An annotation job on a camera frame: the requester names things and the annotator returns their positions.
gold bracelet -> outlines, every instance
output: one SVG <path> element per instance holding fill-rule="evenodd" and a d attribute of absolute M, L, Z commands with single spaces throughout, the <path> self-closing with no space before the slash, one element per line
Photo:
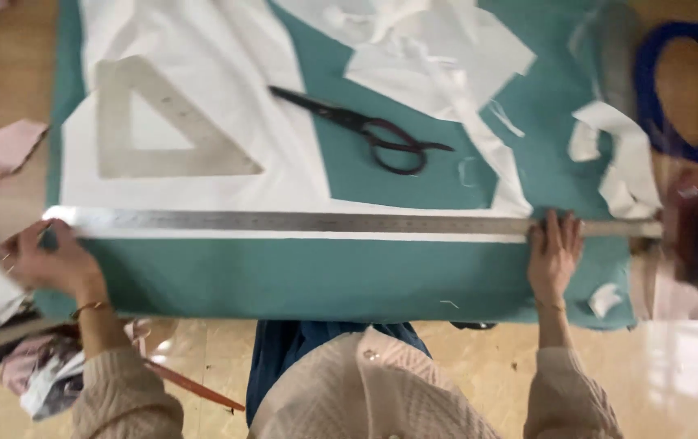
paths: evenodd
<path fill-rule="evenodd" d="M 77 321 L 81 313 L 86 309 L 104 309 L 110 308 L 110 304 L 107 302 L 89 302 L 80 308 L 76 309 L 74 313 L 70 314 L 70 318 Z"/>
<path fill-rule="evenodd" d="M 566 312 L 566 304 L 555 304 L 555 303 L 544 303 L 540 301 L 539 299 L 534 299 L 537 302 L 537 308 L 539 309 L 554 309 L 556 311 L 561 311 L 562 313 Z"/>

person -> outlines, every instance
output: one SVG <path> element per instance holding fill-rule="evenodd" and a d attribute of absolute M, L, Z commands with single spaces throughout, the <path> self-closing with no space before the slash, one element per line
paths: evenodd
<path fill-rule="evenodd" d="M 550 211 L 546 226 L 531 229 L 539 351 L 526 438 L 622 437 L 607 394 L 583 372 L 569 335 L 563 295 L 582 254 L 581 224 Z M 48 227 L 55 250 L 38 246 Z M 77 301 L 86 365 L 72 408 L 75 437 L 181 437 L 181 405 L 131 347 L 99 265 L 67 224 L 30 226 L 1 245 L 0 259 L 23 285 Z M 248 437 L 498 437 L 410 324 L 261 321 L 246 404 Z"/>

scissors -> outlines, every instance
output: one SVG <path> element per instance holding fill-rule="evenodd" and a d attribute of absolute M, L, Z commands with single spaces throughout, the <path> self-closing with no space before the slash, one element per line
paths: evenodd
<path fill-rule="evenodd" d="M 365 140 L 371 147 L 371 155 L 374 161 L 376 161 L 379 166 L 383 167 L 395 174 L 400 175 L 416 175 L 425 168 L 428 163 L 428 156 L 425 154 L 427 149 L 440 149 L 442 151 L 454 151 L 451 147 L 447 145 L 442 145 L 441 143 L 434 142 L 421 142 L 416 141 L 409 133 L 403 131 L 401 127 L 393 124 L 389 120 L 379 119 L 375 117 L 368 117 L 367 115 L 362 115 L 360 113 L 355 113 L 348 109 L 343 109 L 338 105 L 329 104 L 326 102 L 319 102 L 314 98 L 310 98 L 307 95 L 299 93 L 297 91 L 284 90 L 279 87 L 269 87 L 271 93 L 274 96 L 283 98 L 295 105 L 301 106 L 302 108 L 323 117 L 335 124 L 341 125 L 344 128 L 354 131 L 365 137 Z M 380 128 L 385 130 L 399 139 L 404 143 L 393 143 L 380 139 L 378 136 L 374 135 L 370 131 L 371 127 Z M 412 168 L 401 169 L 392 165 L 388 165 L 379 156 L 378 148 L 391 149 L 393 151 L 408 152 L 417 156 L 417 165 Z"/>

beige knit sweater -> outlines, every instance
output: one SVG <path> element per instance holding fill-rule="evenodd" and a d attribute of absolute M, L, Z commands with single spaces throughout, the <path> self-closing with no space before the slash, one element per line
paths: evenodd
<path fill-rule="evenodd" d="M 131 348 L 91 359 L 75 437 L 181 437 L 183 410 Z M 571 349 L 537 353 L 525 438 L 620 438 L 607 394 Z M 498 434 L 418 349 L 373 328 L 305 355 L 265 396 L 248 437 L 478 437 Z"/>

woman's right hand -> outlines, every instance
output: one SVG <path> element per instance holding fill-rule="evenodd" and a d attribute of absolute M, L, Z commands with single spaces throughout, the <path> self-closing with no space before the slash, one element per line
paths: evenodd
<path fill-rule="evenodd" d="M 564 308 L 563 294 L 582 257 L 582 221 L 569 212 L 562 221 L 547 211 L 547 230 L 531 228 L 531 261 L 528 281 L 539 304 Z"/>
<path fill-rule="evenodd" d="M 51 227 L 58 247 L 40 247 L 41 235 Z M 81 304 L 106 302 L 105 278 L 99 264 L 61 219 L 38 221 L 0 245 L 4 269 L 24 287 L 49 287 L 69 294 Z"/>

